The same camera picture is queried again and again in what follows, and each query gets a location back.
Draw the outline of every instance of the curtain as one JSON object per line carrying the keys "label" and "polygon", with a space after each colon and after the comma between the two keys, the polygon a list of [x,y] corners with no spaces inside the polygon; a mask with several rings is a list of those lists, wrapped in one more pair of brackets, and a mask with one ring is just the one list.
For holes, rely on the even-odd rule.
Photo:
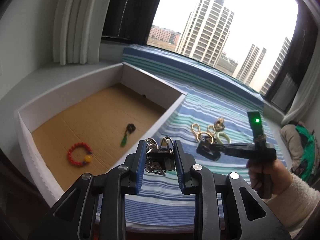
{"label": "curtain", "polygon": [[53,23],[53,60],[96,64],[110,0],[59,0]]}
{"label": "curtain", "polygon": [[[316,41],[315,51],[320,50],[320,35]],[[281,124],[286,125],[289,121],[299,121],[306,114],[313,101],[318,95],[320,88],[320,54],[313,53],[309,67],[300,84],[291,108],[284,116]]]}

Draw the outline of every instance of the triangular cutout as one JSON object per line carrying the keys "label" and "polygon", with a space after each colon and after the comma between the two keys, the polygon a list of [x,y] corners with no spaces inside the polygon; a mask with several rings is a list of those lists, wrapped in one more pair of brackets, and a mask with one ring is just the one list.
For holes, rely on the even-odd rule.
{"label": "triangular cutout", "polygon": [[247,189],[245,187],[241,187],[239,190],[248,220],[253,221],[258,218],[265,217],[266,212],[258,204],[254,197],[247,191]]}
{"label": "triangular cutout", "polygon": [[72,221],[80,196],[80,189],[74,189],[53,214],[55,217]]}

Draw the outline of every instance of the pale green bangle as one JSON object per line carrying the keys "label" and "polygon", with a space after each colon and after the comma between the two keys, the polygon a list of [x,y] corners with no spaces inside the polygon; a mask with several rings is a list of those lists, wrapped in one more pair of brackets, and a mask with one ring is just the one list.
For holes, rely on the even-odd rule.
{"label": "pale green bangle", "polygon": [[217,132],[215,136],[216,136],[217,143],[224,144],[223,141],[221,141],[220,136],[225,138],[228,141],[228,143],[231,143],[230,137],[224,132]]}

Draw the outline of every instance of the sky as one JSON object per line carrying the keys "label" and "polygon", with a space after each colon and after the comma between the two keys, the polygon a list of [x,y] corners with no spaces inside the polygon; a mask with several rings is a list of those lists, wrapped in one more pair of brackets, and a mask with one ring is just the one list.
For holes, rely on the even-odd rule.
{"label": "sky", "polygon": [[[153,24],[182,33],[197,1],[160,0]],[[235,61],[244,60],[255,44],[267,49],[265,61],[271,64],[285,36],[292,38],[298,12],[295,0],[225,0],[223,6],[235,14],[223,49]]]}

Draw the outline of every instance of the white box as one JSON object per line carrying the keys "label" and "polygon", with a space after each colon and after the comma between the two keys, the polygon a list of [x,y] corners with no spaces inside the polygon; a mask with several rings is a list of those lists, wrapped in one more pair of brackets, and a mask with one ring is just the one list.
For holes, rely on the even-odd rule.
{"label": "white box", "polygon": [[[64,191],[47,168],[32,138],[32,132],[61,111],[98,91],[121,83],[154,103],[166,112],[153,124],[141,139],[153,137],[164,130],[177,114],[186,94],[165,81],[140,70],[126,62],[108,66],[74,78],[26,103],[14,113],[15,128],[23,158],[41,195],[49,206],[63,195]],[[114,165],[124,163],[126,156],[135,152],[136,144]]]}

